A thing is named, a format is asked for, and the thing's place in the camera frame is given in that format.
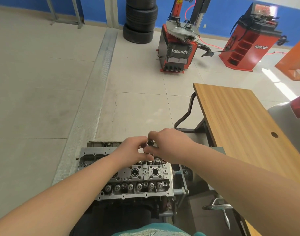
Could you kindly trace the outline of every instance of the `engine block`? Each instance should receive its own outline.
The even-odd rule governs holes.
[[[78,171],[111,154],[116,147],[83,147],[79,156]],[[174,196],[172,166],[155,157],[154,161],[137,162],[118,171],[96,200],[126,199],[152,196]]]

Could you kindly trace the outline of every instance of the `stacked tire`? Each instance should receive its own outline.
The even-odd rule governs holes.
[[[124,38],[137,44],[150,43],[157,16],[156,0],[126,0]]]

